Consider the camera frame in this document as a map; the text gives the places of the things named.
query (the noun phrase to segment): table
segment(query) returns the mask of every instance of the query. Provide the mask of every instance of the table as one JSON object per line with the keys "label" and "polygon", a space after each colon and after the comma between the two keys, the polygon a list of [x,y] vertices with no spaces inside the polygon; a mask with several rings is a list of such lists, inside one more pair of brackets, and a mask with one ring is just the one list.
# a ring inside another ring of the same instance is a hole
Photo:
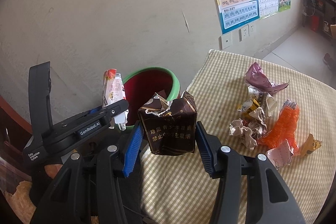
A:
{"label": "table", "polygon": [[[237,105],[248,98],[244,75],[255,61],[271,81],[281,83],[290,80],[288,88],[274,96],[278,101],[278,110],[272,118],[266,119],[268,128],[273,127],[283,102],[290,98],[300,107],[295,133],[298,145],[305,142],[309,133],[323,142],[313,154],[304,158],[294,157],[290,166],[279,170],[307,224],[311,224],[324,204],[336,169],[336,90],[273,63],[210,50],[188,91],[194,95],[198,120],[202,121],[207,133],[218,136],[223,145],[229,145],[240,154],[255,157],[265,153],[264,146],[248,151],[239,138],[228,135],[229,123],[240,117]],[[142,206],[153,220],[159,224],[209,222],[219,180],[213,180],[205,173],[197,149],[194,154],[177,157],[152,155],[148,149],[141,161]],[[246,197],[247,182],[244,177],[239,224],[245,223]]]}

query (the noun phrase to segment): wall socket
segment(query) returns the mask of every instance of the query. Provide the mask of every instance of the wall socket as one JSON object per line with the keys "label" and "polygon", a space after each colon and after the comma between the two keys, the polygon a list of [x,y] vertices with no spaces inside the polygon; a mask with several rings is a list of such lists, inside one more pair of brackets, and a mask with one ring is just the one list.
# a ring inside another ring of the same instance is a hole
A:
{"label": "wall socket", "polygon": [[232,33],[223,34],[219,39],[219,49],[222,51],[223,49],[230,47],[232,45]]}
{"label": "wall socket", "polygon": [[256,25],[255,23],[249,24],[249,35],[254,35],[256,33]]}
{"label": "wall socket", "polygon": [[249,36],[249,26],[245,25],[243,28],[239,29],[239,40],[242,41]]}

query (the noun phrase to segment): green trash bin rim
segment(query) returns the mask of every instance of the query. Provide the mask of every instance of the green trash bin rim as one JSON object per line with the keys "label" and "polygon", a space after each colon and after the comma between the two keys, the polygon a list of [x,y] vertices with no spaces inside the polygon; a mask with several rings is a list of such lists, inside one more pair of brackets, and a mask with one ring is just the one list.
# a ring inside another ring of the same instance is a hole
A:
{"label": "green trash bin rim", "polygon": [[[171,87],[171,91],[167,97],[167,101],[171,101],[173,99],[176,99],[180,93],[180,82],[178,80],[178,78],[176,77],[176,75],[171,71],[168,70],[166,68],[162,68],[162,67],[147,67],[147,68],[143,68],[140,70],[136,70],[132,73],[130,73],[129,75],[127,75],[124,79],[123,79],[123,83],[125,84],[128,80],[130,80],[130,78],[132,78],[135,75],[138,75],[144,71],[148,71],[148,70],[161,70],[164,71],[166,73],[168,73],[172,79],[173,79],[173,85]],[[126,131],[130,131],[133,129],[133,126],[126,126]]]}

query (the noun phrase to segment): yellow wrapper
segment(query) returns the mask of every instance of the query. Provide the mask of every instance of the yellow wrapper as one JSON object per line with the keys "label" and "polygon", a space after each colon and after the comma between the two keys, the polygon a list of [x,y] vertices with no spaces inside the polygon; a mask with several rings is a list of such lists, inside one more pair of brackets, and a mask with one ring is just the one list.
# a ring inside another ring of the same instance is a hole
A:
{"label": "yellow wrapper", "polygon": [[313,153],[316,149],[321,147],[322,142],[315,140],[313,134],[309,134],[307,140],[301,146],[300,156],[304,157],[305,155]]}

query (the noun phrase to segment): red object on shelf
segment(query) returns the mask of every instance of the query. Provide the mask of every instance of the red object on shelf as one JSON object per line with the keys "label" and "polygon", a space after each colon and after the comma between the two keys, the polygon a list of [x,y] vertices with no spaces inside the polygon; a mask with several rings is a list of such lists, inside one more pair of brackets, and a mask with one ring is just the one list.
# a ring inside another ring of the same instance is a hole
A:
{"label": "red object on shelf", "polygon": [[320,17],[318,16],[311,16],[310,17],[310,29],[314,32],[317,32],[319,28]]}

